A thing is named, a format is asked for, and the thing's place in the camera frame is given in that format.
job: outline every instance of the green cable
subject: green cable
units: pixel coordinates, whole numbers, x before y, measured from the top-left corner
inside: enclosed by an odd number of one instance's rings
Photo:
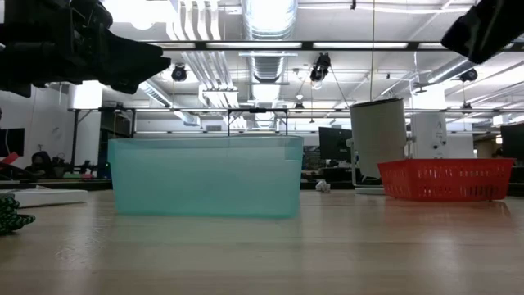
[[[13,194],[0,194],[0,235],[9,234],[34,222],[34,216],[19,215],[20,203]]]

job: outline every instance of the ceiling pipe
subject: ceiling pipe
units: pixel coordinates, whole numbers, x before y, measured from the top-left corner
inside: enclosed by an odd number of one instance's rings
[[[184,24],[184,30],[189,40],[197,40],[195,30],[193,29],[193,5],[192,0],[184,0],[186,3],[186,20]],[[209,63],[205,60],[202,52],[197,52],[195,56],[190,58],[193,59],[195,66],[201,71],[202,77],[204,77],[204,83],[208,89],[218,89],[218,83],[216,82],[213,71],[210,70]]]
[[[210,0],[210,30],[211,37],[214,41],[220,41],[222,37],[220,36],[219,30],[219,4],[218,0]],[[220,73],[224,78],[224,84],[229,90],[234,90],[233,79],[231,78],[231,73],[228,68],[228,63],[226,61],[225,53],[222,52],[213,52],[215,58],[213,63],[215,68],[218,70],[220,68]]]
[[[386,13],[400,13],[400,14],[445,14],[445,13],[461,13],[467,12],[471,7],[472,3],[455,3],[450,6],[460,7],[460,8],[448,8],[448,9],[432,9],[435,5],[427,3],[410,3],[407,5],[405,3],[394,3],[394,2],[380,2],[377,1],[374,3],[376,6],[380,5],[382,7],[375,7],[377,12],[386,12]],[[298,5],[298,9],[304,10],[343,10],[351,9],[352,4],[350,2],[307,2],[301,3]],[[357,9],[363,10],[372,10],[373,2],[359,2]],[[220,8],[220,10],[225,11],[241,11],[241,5],[225,5]]]
[[[290,39],[296,23],[297,0],[242,0],[246,39],[279,41]],[[273,104],[280,95],[280,85],[271,84],[283,78],[286,57],[249,57],[251,82],[270,83],[252,85],[251,92],[257,106]],[[255,115],[257,125],[269,127],[267,114]]]
[[[486,95],[481,95],[476,98],[472,98],[466,101],[466,103],[471,103],[472,106],[478,106],[482,104],[483,102],[488,102],[490,100],[496,99],[496,98],[502,98],[506,97],[508,95],[512,95],[514,93],[518,93],[522,91],[521,87],[524,86],[524,81],[515,83],[513,85],[509,85],[508,87],[499,89],[497,91],[494,91],[492,93],[488,93]]]
[[[524,61],[520,61],[510,67],[507,67],[501,71],[498,71],[496,73],[494,73],[493,75],[490,75],[489,77],[485,77],[484,79],[481,79],[481,80],[478,80],[477,82],[474,82],[474,83],[470,83],[468,86],[465,86],[465,87],[459,87],[459,89],[453,91],[452,93],[448,93],[447,95],[450,96],[450,95],[455,95],[457,93],[461,93],[462,91],[465,91],[465,90],[469,90],[469,89],[472,89],[473,87],[476,87],[478,86],[479,84],[482,84],[484,82],[486,82],[487,80],[489,79],[492,79],[494,77],[497,77],[499,75],[502,75],[502,74],[505,74],[511,70],[515,70],[517,69],[518,67],[524,65]]]
[[[204,41],[209,41],[210,37],[207,34],[207,28],[206,28],[206,5],[204,4],[204,0],[197,0],[196,1],[197,7],[198,7],[198,25],[196,27],[196,31],[200,35],[200,38]],[[207,62],[206,55],[203,52],[197,53],[200,61],[203,61],[202,64],[205,67],[206,71],[209,73],[209,77],[211,80],[211,83],[213,84],[214,89],[219,89],[219,83],[217,82],[217,79],[215,78],[215,73],[213,72],[213,69],[211,69],[211,66],[209,62]],[[216,69],[219,76],[220,76],[220,68]]]
[[[409,89],[411,85],[411,81],[417,77],[418,73],[408,73],[402,77],[401,80],[394,83],[392,86],[387,88],[386,90],[382,91],[378,97],[375,98],[378,99],[379,97],[387,96],[389,94],[389,97],[393,97],[395,95],[398,95],[399,93],[405,91],[406,89]]]
[[[431,71],[425,78],[426,82],[421,81],[419,85],[428,86],[440,84],[471,70],[476,65],[477,64],[469,61],[467,57],[457,57],[440,68]]]
[[[139,87],[149,98],[154,99],[156,102],[162,104],[166,108],[181,108],[182,106],[177,105],[173,102],[172,97],[162,91],[158,85],[152,80],[148,80],[140,84]],[[200,126],[200,117],[189,115],[187,112],[175,111],[174,114],[182,119],[186,126]]]
[[[182,18],[180,17],[180,0],[170,0],[171,5],[169,6],[172,14],[172,22],[165,24],[165,30],[171,40],[187,40],[187,37],[182,29]],[[212,86],[206,80],[205,76],[202,75],[202,69],[195,63],[194,52],[182,52],[182,58],[189,65],[196,78],[203,84],[207,89]]]

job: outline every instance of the metal frame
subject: metal frame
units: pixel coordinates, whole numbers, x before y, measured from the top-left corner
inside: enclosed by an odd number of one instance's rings
[[[287,128],[287,120],[289,118],[289,110],[286,108],[262,108],[262,107],[252,107],[252,108],[230,108],[227,109],[226,112],[228,113],[228,136],[231,136],[231,124],[242,115],[244,112],[249,112],[250,114],[265,114],[268,111],[274,113],[277,115],[278,112],[283,112],[286,114],[286,122],[284,123],[286,125],[286,135],[288,135],[288,128]],[[238,116],[235,116],[233,121],[231,121],[231,113],[238,112]]]
[[[440,41],[144,41],[160,46],[165,52],[191,51],[286,51],[286,52],[449,52]],[[297,46],[285,46],[286,43],[296,43]],[[513,42],[501,52],[524,52],[524,42]]]
[[[283,121],[284,125],[286,126],[286,135],[289,134],[315,134],[318,133],[318,131],[289,131],[288,128],[288,121],[290,118],[290,114],[293,113],[303,113],[305,111],[307,112],[319,112],[319,113],[334,113],[334,114],[345,114],[349,115],[350,110],[348,109],[329,109],[329,108],[317,108],[317,109],[286,109],[286,108],[120,108],[120,109],[111,109],[111,108],[92,108],[92,109],[69,109],[69,111],[73,111],[75,113],[75,127],[74,127],[74,133],[73,133],[73,152],[72,152],[72,163],[75,163],[75,149],[76,149],[76,138],[78,135],[78,124],[81,120],[79,120],[79,113],[82,111],[86,111],[87,113],[91,111],[109,111],[109,112],[125,112],[125,111],[131,111],[133,113],[133,119],[131,122],[131,132],[130,137],[133,138],[135,134],[173,134],[173,133],[188,133],[188,134],[227,134],[228,136],[231,136],[231,133],[235,134],[241,134],[241,133],[247,133],[244,131],[231,131],[230,125],[228,124],[228,131],[137,131],[137,119],[138,119],[138,113],[139,112],[173,112],[173,111],[187,111],[187,112],[200,112],[200,113],[228,113],[228,121],[231,120],[231,114],[234,112],[249,112],[252,114],[256,113],[265,113],[268,111],[271,111],[273,113],[283,112],[286,115],[286,119]],[[524,108],[518,108],[518,109],[409,109],[406,108],[404,111],[407,114],[411,113],[418,113],[418,112],[445,112],[445,113],[454,113],[454,114],[462,114],[462,113],[493,113],[493,114],[499,114],[499,113],[524,113]],[[280,134],[280,131],[274,131],[275,134]],[[468,134],[499,134],[498,131],[450,131],[451,134],[461,134],[461,133],[468,133]]]
[[[131,111],[133,113],[133,119],[131,120],[131,130],[129,132],[129,137],[133,138],[134,135],[137,133],[136,130],[136,122],[137,122],[137,110],[134,108],[120,108],[120,109],[112,109],[107,107],[100,107],[98,109],[69,109],[68,111],[73,111],[75,113],[75,122],[73,124],[73,150],[71,151],[71,161],[70,164],[72,166],[75,166],[75,158],[76,158],[76,141],[78,137],[79,132],[79,124],[82,122],[82,120],[85,119],[89,114],[91,114],[93,111],[99,111],[99,112],[123,112],[123,111]],[[86,111],[87,113],[82,116],[82,118],[79,118],[80,112]]]
[[[228,109],[228,108],[191,108],[191,107],[178,107],[178,108],[128,108],[128,109],[122,109],[123,111],[132,111],[135,110],[137,112],[173,112],[173,111],[189,111],[189,112],[202,112],[202,113],[209,113],[209,112],[217,112],[217,113],[225,113],[228,112],[228,110],[245,110],[249,111],[253,108],[242,108],[242,109]],[[89,111],[89,110],[97,110],[97,109],[82,109],[81,111]],[[304,112],[335,112],[335,113],[349,113],[350,110],[345,108],[307,108],[307,109],[296,109],[296,108],[282,108],[282,109],[265,109],[267,111],[277,110],[277,111],[283,111],[286,110],[289,113],[304,113]],[[476,112],[482,112],[482,113],[524,113],[524,108],[493,108],[493,109],[483,109],[483,108],[473,108],[473,109],[461,109],[461,108],[447,108],[447,109],[415,109],[415,108],[405,108],[405,113],[422,113],[422,112],[444,112],[444,113],[476,113]]]

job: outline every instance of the ceiling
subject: ceiling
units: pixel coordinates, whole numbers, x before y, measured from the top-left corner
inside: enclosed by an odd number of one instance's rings
[[[299,10],[296,19],[294,40],[345,40],[345,41],[432,41],[438,42],[453,22],[463,12],[442,14],[405,14],[359,9],[370,8],[373,1],[357,2],[357,10],[340,9],[337,5],[349,1],[331,0],[299,0]],[[473,0],[381,0],[376,7],[394,8],[397,10],[435,10],[449,4],[446,9],[469,8]],[[110,10],[115,17],[111,31],[119,36],[140,41],[166,41],[169,36],[165,32],[165,20],[169,17],[158,8],[153,13],[138,13],[135,17],[148,17],[155,24],[146,30],[135,29],[129,23],[132,16],[122,16],[122,11]],[[243,40],[243,23],[240,1],[219,1],[219,27],[225,40]],[[251,95],[249,85],[249,69],[246,58],[239,57],[239,52],[226,52],[229,71],[233,83],[238,88],[239,102],[246,102]],[[458,56],[454,52],[329,52],[334,72],[323,82],[320,90],[312,90],[309,79],[309,69],[318,56],[318,52],[297,52],[296,57],[289,57],[284,76],[286,85],[281,87],[279,100],[292,106],[297,102],[296,95],[304,95],[303,100],[313,107],[336,107],[341,105],[343,98],[357,102],[369,101],[388,89],[399,78],[414,71],[429,71],[443,66]],[[184,62],[180,52],[165,52],[173,63]],[[479,79],[484,79],[523,60],[520,53],[506,52],[494,57],[484,65],[476,67]],[[464,93],[459,91],[462,85],[458,81],[445,83],[446,102],[448,106],[459,106],[466,100],[492,93],[511,84],[521,82],[524,66],[517,67],[492,79],[487,79],[475,87],[468,88]],[[188,79],[175,83],[170,73],[160,73],[151,78],[162,90],[173,95],[173,99],[183,107],[199,107],[197,99],[199,82],[189,71]],[[149,99],[143,93],[134,96],[116,93],[105,89],[105,99],[118,100],[130,107],[148,107]],[[506,102],[518,101],[524,98],[521,93],[510,97],[497,98],[486,102],[482,107],[498,107]]]

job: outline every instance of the spotlight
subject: spotlight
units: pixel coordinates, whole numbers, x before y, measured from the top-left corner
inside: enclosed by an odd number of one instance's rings
[[[473,82],[478,78],[478,73],[475,69],[468,70],[467,72],[461,74],[458,79],[463,82]]]
[[[171,78],[173,78],[175,82],[185,81],[187,79],[186,65],[176,64],[174,66],[173,74],[171,74]]]
[[[326,78],[331,67],[331,58],[329,54],[320,53],[318,60],[314,63],[313,70],[311,71],[311,81],[320,82]]]

